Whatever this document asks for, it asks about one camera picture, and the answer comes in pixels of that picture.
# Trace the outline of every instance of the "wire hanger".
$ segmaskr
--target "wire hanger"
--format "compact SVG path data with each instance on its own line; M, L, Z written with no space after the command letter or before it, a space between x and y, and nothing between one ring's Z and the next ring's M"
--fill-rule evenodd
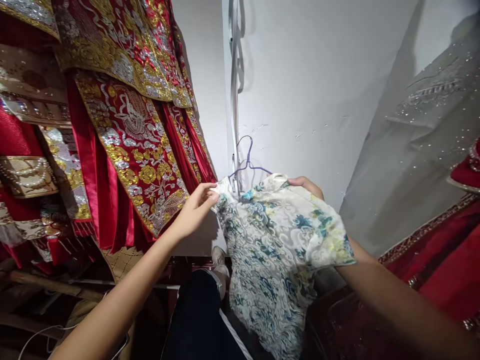
M230 180L230 178L232 176L236 176L237 173L241 170L245 170L246 168L249 168L249 169L253 169L253 170L263 170L264 172L266 172L267 174L269 175L272 175L272 173L266 169L264 169L263 167L260 167L260 166L252 166L252 163L250 162L250 152L252 151L252 146L254 145L254 140L252 139L252 137L250 135L244 135L240 138L240 140L238 140L238 142L236 143L236 146L238 147L240 142L242 141L243 138L249 138L250 139L250 148L248 149L248 153L246 155L246 163L245 163L245 167L241 167L241 168L238 168L237 170L235 170L230 176L228 176L228 180Z

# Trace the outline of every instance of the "white floral dress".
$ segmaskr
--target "white floral dress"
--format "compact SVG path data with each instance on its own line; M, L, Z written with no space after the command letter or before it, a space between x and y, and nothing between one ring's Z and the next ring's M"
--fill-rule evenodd
M281 174L240 198L228 178L213 190L232 260L232 310L277 360L298 359L315 271L355 263L342 219Z

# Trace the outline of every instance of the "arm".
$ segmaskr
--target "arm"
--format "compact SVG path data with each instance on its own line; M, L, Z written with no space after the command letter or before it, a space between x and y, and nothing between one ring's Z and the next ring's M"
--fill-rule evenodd
M324 200L322 190L303 176L290 179L289 183L303 186ZM348 238L357 263L336 270L369 308L433 359L480 359L479 342L473 336Z
M88 314L52 360L109 360L141 310L170 255L181 239L193 233L219 196L201 183L186 201L173 224L153 244L126 277Z

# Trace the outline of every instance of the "sneaker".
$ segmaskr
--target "sneaker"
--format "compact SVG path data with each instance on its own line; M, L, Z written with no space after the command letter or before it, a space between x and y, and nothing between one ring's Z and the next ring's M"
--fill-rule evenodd
M216 271L219 273L225 274L230 277L229 268L225 265L225 251L220 246L214 246L211 250L211 260L213 261L213 265L215 265Z

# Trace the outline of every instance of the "dark pants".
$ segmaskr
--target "dark pants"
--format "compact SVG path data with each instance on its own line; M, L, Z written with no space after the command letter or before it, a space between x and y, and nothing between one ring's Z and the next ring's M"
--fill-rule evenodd
M246 356L220 315L217 281L194 271L178 291L162 359L241 359Z

